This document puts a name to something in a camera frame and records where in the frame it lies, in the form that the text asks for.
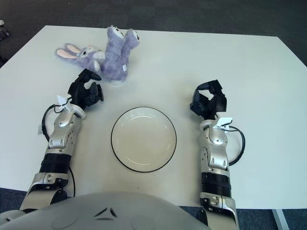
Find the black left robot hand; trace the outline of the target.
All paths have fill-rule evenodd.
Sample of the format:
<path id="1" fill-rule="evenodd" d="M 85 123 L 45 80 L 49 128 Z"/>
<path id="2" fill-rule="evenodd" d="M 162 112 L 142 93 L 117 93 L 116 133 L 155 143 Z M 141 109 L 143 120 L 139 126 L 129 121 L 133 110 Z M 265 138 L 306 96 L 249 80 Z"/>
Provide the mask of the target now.
<path id="1" fill-rule="evenodd" d="M 100 81 L 101 77 L 88 69 L 84 69 L 68 90 L 68 94 L 71 96 L 71 103 L 83 110 L 96 104 L 98 101 L 104 101 L 100 84 L 92 82 L 88 89 L 85 88 L 84 85 L 90 80 Z"/>

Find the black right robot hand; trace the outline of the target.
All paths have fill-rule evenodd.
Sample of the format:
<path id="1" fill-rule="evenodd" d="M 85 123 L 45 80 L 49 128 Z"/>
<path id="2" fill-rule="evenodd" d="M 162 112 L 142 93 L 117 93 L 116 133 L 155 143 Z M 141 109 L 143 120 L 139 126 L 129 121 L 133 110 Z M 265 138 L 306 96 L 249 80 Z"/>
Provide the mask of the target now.
<path id="1" fill-rule="evenodd" d="M 213 95 L 212 99 L 200 94 L 200 91 L 208 90 Z M 218 80 L 212 80 L 199 85 L 193 94 L 190 110 L 204 120 L 214 120 L 217 112 L 225 112 L 227 98 L 222 92 L 222 87 Z"/>

